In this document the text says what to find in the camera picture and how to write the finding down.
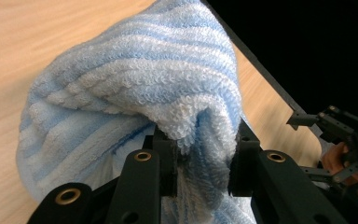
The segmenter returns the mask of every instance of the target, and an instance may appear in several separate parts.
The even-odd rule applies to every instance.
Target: wood grain
[[[37,207],[20,182],[15,156],[21,111],[34,78],[66,49],[148,7],[152,0],[0,1],[0,223],[26,223]],[[320,154],[316,137],[284,123],[290,107],[240,52],[243,109],[263,148],[288,152],[301,164]]]

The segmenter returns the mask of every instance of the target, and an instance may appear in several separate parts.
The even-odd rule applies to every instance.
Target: terry cloth
[[[187,157],[177,198],[162,199],[162,223],[252,223],[249,199],[227,194],[241,117],[223,27],[199,0],[160,0],[68,49],[35,79],[18,169],[39,202],[67,182],[96,189],[120,175],[157,124]]]

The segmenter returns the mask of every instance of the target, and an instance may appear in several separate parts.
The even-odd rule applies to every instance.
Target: blue striped towel
[[[231,42],[199,0],[160,0],[68,49],[36,78],[20,126],[21,180],[41,201],[67,182],[120,175],[157,124],[189,159],[162,223],[253,223],[227,194],[241,118]]]

